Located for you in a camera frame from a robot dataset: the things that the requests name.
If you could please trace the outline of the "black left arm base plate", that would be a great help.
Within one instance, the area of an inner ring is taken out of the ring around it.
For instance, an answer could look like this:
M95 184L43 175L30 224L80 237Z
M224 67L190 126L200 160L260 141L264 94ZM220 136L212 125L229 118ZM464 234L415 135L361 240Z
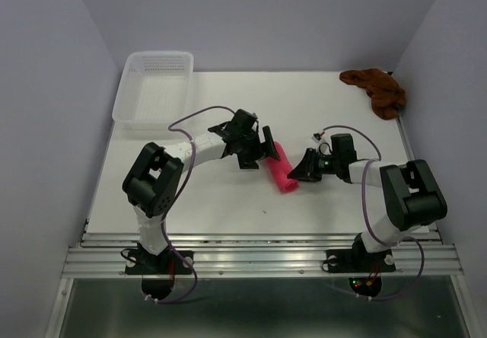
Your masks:
M155 256L142 247L124 248L120 256L125 260L124 273L127 276L141 276L141 291L146 301L158 305L182 302L189 297L198 283L198 276L190 266L194 253L180 252L179 258L172 250L166 249ZM182 295L176 293L176 277L192 276L193 286Z

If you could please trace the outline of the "white perforated plastic basket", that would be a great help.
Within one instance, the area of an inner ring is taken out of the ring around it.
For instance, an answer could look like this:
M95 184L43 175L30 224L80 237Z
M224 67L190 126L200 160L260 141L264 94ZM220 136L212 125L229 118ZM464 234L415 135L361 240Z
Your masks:
M194 57L180 51L132 53L126 60L113 105L113 121L136 129L167 126L189 102Z

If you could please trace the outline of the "pink microfiber towel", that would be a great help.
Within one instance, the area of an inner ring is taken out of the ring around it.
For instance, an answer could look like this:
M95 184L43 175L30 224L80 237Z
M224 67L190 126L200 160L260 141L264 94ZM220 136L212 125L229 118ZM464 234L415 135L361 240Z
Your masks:
M278 190L281 193L290 193L298 188L298 182L288 178L288 174L291 173L293 168L287 159L283 147L278 142L274 142L274 145L280 159L266 158L265 163Z

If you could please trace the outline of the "aluminium mounting rail frame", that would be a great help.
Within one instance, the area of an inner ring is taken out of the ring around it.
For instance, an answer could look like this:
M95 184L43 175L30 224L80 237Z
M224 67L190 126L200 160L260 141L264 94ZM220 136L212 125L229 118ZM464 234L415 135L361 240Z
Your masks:
M321 269L325 251L350 249L366 229L361 186L334 175L281 193L264 164L228 156L194 168L166 219L178 251L194 253L198 283L179 303L146 301L127 276L124 248L138 224L122 184L143 146L180 143L166 128L116 123L82 239L67 252L48 337L482 337L454 245L433 227L392 249L396 271L364 298L348 274ZM384 196L366 187L368 217Z

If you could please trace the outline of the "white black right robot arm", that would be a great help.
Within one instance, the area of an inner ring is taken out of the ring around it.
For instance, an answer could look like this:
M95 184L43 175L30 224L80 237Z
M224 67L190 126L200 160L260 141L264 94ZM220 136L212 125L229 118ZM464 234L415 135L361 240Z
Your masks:
M368 269L383 252L409 234L447 215L447 203L428 163L424 160L391 164L378 159L358 159L352 135L331 136L331 148L306 150L301 162L288 174L291 180L319 182L335 175L345 183L361 186L361 204L366 230L355 239L350 260L358 269ZM366 187L382 190L386 213L374 224L368 217Z

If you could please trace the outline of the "brown towel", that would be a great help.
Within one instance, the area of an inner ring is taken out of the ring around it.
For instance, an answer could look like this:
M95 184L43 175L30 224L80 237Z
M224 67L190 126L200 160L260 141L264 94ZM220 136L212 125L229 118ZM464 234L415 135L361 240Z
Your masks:
M387 72L380 69L348 70L339 74L347 85L364 89L371 109L382 120L393 120L406 106L406 91Z

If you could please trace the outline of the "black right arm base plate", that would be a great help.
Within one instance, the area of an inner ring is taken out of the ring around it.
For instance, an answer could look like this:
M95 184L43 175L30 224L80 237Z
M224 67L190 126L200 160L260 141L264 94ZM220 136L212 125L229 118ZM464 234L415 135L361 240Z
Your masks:
M367 298L376 298L381 292L381 273L396 271L391 250L368 253L353 249L334 249L326 250L325 256L321 269L332 274L352 274L349 277L351 290Z

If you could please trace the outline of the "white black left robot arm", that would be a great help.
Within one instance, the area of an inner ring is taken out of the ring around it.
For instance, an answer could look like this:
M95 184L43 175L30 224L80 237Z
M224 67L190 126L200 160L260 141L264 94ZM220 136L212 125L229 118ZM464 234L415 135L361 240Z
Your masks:
M144 145L122 184L135 210L138 247L145 252L142 261L154 273L169 265L165 218L195 167L232 155L243 170L257 169L258 162L267 158L280 159L270 127L260 127L258 117L242 109L196 137L174 124L168 130L182 133L187 140L168 146Z

